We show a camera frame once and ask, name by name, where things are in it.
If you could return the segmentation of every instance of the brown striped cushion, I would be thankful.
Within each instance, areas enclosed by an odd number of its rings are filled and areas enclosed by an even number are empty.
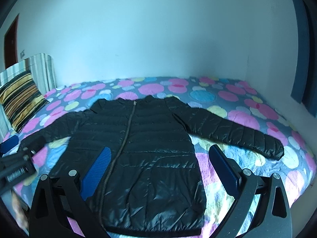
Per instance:
[[[0,104],[16,132],[47,103],[30,71],[22,72],[0,88]]]

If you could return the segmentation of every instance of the striped fabric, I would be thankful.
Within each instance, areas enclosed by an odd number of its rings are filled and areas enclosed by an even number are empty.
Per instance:
[[[33,80],[42,95],[57,87],[52,57],[46,54],[37,54],[1,72],[0,88],[15,76],[28,70],[31,71]],[[0,105],[0,142],[10,129],[12,129],[12,126],[4,113],[2,105]]]
[[[25,71],[0,88],[0,103],[12,127],[20,132],[48,101],[37,89],[31,71]]]

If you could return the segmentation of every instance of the black puffer jacket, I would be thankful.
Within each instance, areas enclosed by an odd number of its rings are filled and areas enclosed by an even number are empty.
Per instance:
[[[245,147],[279,160],[281,142],[257,130],[191,108],[175,97],[98,100],[67,113],[22,141],[71,136],[52,177],[76,169],[85,176],[104,147],[112,161],[87,203],[107,230],[141,237],[199,235],[206,195],[188,133]]]

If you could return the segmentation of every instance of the jacket hem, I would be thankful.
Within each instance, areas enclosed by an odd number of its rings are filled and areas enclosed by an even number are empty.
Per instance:
[[[123,234],[135,237],[148,237],[148,238],[172,238],[172,237],[187,237],[201,235],[201,228],[181,231],[135,231],[125,228],[105,226],[106,231]]]

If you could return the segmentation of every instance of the headboard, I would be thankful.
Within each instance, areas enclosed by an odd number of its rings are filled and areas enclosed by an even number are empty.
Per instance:
[[[50,55],[46,54],[34,55],[1,72],[0,87],[26,70],[31,71],[33,80],[43,95],[57,87],[53,59]],[[0,142],[11,128],[11,124],[4,113],[3,107],[0,105]]]

